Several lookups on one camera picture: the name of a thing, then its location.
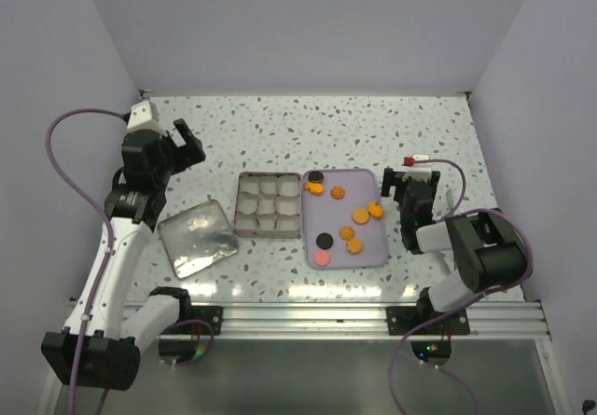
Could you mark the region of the orange swirl cookie top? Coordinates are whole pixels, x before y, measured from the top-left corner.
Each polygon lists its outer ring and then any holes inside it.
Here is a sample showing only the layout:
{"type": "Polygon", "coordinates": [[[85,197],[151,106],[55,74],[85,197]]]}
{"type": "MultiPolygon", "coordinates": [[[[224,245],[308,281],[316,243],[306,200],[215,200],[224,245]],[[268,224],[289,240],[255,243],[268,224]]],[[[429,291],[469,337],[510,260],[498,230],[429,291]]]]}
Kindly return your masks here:
{"type": "Polygon", "coordinates": [[[330,190],[330,196],[335,200],[341,200],[345,197],[345,189],[341,186],[332,187],[330,190]]]}

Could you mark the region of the black sandwich cookie top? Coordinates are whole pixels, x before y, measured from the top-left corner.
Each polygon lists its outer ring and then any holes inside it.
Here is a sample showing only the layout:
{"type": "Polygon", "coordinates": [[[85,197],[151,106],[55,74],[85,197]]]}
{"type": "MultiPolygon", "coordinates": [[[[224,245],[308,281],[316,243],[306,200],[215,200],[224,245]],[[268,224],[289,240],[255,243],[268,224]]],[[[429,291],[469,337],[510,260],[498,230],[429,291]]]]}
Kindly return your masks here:
{"type": "Polygon", "coordinates": [[[320,171],[311,171],[308,174],[308,181],[321,184],[324,181],[324,175],[320,171]]]}

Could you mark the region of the orange flower cookie top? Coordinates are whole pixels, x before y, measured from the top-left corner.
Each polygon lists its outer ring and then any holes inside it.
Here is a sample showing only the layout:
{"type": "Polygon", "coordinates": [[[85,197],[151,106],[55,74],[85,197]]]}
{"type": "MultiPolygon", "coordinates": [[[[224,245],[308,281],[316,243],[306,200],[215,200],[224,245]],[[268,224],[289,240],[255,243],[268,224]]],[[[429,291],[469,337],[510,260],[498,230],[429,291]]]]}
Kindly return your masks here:
{"type": "Polygon", "coordinates": [[[315,196],[321,196],[325,192],[325,188],[324,188],[323,184],[319,183],[319,182],[307,181],[305,183],[304,189],[306,191],[309,191],[312,195],[315,195],[315,196]]]}

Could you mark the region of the lilac plastic tray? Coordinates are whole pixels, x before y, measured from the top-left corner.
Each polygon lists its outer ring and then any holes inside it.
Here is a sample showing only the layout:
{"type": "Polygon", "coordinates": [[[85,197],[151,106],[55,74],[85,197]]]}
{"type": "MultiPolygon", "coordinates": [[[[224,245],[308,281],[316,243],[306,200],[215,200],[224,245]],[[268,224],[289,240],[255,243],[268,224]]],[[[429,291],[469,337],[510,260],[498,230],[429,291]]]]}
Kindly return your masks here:
{"type": "Polygon", "coordinates": [[[352,219],[352,212],[357,208],[368,209],[370,202],[381,204],[378,181],[375,174],[367,169],[331,169],[320,171],[324,175],[322,182],[325,192],[321,196],[312,195],[304,189],[308,181],[306,172],[302,178],[302,226],[306,259],[314,269],[341,270],[356,268],[375,268],[387,261],[388,244],[386,240],[383,218],[375,219],[369,216],[364,225],[356,224],[352,219]],[[332,187],[341,186],[345,189],[345,197],[335,200],[330,196],[332,187]],[[344,226],[353,227],[355,238],[363,244],[363,251],[351,255],[346,248],[346,241],[340,238],[340,229],[344,226]],[[326,267],[317,267],[313,263],[313,255],[320,251],[316,246],[316,237],[322,233],[330,233],[334,238],[333,246],[326,250],[330,254],[330,262],[326,267]]]}

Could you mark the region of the black round cookie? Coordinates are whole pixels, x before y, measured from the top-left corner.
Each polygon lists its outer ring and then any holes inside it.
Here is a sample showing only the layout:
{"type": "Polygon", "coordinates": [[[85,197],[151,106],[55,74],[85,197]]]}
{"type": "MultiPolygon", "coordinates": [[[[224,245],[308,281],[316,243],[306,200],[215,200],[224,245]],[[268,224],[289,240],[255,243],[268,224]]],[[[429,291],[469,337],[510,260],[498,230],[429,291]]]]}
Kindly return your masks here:
{"type": "Polygon", "coordinates": [[[321,250],[328,250],[334,244],[334,238],[330,233],[322,232],[315,240],[316,246],[321,250]]]}

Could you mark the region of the pink round cookie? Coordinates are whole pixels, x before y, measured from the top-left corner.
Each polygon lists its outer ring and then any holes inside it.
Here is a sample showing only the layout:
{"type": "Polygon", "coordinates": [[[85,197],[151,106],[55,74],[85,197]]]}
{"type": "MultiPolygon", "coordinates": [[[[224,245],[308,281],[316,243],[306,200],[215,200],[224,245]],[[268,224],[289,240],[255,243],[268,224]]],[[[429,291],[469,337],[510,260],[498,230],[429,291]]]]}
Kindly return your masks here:
{"type": "Polygon", "coordinates": [[[330,254],[326,250],[320,250],[313,255],[312,260],[317,267],[326,267],[330,262],[330,254]]]}

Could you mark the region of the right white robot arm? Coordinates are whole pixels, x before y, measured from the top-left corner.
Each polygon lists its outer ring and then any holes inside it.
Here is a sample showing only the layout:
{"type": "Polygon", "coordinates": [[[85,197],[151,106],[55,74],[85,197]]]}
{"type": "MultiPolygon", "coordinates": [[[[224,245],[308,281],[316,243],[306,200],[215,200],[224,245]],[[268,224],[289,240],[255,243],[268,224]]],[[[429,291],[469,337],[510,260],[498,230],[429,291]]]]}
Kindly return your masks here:
{"type": "Polygon", "coordinates": [[[527,242],[498,209],[462,214],[453,211],[436,220],[433,206],[440,173],[424,172],[424,162],[406,158],[404,172],[386,168],[381,195],[398,204],[400,235],[414,255],[452,253],[455,270],[424,288],[412,308],[390,307],[392,334],[437,333],[455,326],[465,308],[493,291],[521,284],[532,271],[527,242]]]}

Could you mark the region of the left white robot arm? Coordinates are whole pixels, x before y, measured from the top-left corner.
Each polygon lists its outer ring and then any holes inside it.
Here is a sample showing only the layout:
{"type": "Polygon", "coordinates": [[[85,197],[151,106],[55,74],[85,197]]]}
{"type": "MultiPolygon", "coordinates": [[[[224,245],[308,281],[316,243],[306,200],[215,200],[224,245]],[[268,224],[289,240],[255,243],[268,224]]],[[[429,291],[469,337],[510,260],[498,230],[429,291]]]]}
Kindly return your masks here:
{"type": "Polygon", "coordinates": [[[179,118],[168,132],[136,129],[121,145],[122,165],[115,172],[104,204],[97,256],[85,287],[58,332],[45,334],[41,352],[59,380],[78,386],[125,391],[132,386],[144,350],[169,329],[180,334],[193,325],[187,290],[159,286],[130,318],[124,318],[134,270],[166,204],[173,175],[205,161],[201,141],[179,118]]]}

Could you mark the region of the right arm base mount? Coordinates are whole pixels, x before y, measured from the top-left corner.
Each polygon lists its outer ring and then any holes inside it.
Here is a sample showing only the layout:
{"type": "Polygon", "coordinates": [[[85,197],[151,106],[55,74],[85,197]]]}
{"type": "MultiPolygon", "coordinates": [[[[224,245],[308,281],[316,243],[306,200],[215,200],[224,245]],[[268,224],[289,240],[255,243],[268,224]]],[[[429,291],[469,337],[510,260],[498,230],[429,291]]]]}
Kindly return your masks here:
{"type": "Polygon", "coordinates": [[[452,341],[471,334],[466,310],[449,316],[438,312],[424,313],[415,306],[385,308],[386,325],[390,336],[400,338],[399,351],[411,352],[414,357],[433,366],[446,365],[452,354],[452,341]]]}

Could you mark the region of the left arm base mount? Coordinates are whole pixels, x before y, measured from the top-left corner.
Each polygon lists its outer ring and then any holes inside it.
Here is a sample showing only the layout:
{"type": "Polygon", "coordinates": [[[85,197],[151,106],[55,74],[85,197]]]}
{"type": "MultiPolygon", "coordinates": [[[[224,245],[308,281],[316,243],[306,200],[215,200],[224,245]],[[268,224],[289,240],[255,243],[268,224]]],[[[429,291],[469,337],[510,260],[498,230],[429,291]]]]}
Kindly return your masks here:
{"type": "Polygon", "coordinates": [[[160,359],[173,367],[190,366],[204,359],[221,333],[223,308],[193,307],[189,317],[170,325],[158,339],[160,359]]]}

